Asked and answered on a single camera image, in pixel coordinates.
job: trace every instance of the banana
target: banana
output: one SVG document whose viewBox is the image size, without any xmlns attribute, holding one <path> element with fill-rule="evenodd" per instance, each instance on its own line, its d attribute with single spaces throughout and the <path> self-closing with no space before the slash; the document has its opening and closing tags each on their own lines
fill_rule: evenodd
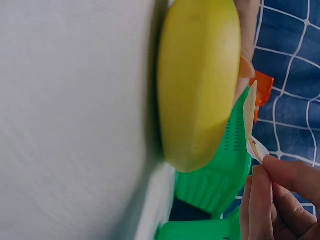
<svg viewBox="0 0 320 240">
<path fill-rule="evenodd" d="M 165 161 L 183 173 L 214 157 L 233 108 L 241 29 L 233 0 L 176 0 L 164 21 L 157 94 Z"/>
</svg>

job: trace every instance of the white wall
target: white wall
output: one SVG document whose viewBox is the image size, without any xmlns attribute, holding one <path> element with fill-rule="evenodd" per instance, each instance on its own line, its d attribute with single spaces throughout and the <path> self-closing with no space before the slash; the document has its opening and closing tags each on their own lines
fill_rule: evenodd
<svg viewBox="0 0 320 240">
<path fill-rule="evenodd" d="M 161 164 L 165 0 L 0 2 L 0 239 L 133 239 Z"/>
</svg>

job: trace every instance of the hand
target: hand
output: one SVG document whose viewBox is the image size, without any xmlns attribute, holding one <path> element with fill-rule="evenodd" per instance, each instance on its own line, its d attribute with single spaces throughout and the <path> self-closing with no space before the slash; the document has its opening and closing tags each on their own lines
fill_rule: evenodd
<svg viewBox="0 0 320 240">
<path fill-rule="evenodd" d="M 240 208 L 242 240 L 319 240 L 320 219 L 291 192 L 320 207 L 320 171 L 266 156 L 247 178 Z"/>
<path fill-rule="evenodd" d="M 249 84 L 250 78 L 254 77 L 252 58 L 254 55 L 254 40 L 257 26 L 260 0 L 234 0 L 241 26 L 241 62 L 239 79 L 235 92 L 234 104 Z"/>
</svg>

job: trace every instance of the green plastic object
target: green plastic object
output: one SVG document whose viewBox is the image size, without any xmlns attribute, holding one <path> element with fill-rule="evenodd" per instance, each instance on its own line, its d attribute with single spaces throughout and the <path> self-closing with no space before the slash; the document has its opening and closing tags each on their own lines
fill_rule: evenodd
<svg viewBox="0 0 320 240">
<path fill-rule="evenodd" d="M 233 108 L 213 160 L 191 173 L 176 174 L 175 195 L 217 219 L 244 186 L 252 158 L 247 152 L 243 106 L 247 89 Z"/>
<path fill-rule="evenodd" d="M 223 220 L 170 221 L 160 228 L 155 240 L 241 240 L 236 215 Z"/>
</svg>

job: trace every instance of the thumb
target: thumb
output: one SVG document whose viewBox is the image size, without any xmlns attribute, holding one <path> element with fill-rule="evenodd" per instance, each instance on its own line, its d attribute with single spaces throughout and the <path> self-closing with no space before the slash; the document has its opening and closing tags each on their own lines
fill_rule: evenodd
<svg viewBox="0 0 320 240">
<path fill-rule="evenodd" d="M 320 207 L 320 171 L 302 161 L 283 161 L 267 155 L 263 166 L 273 182 Z"/>
</svg>

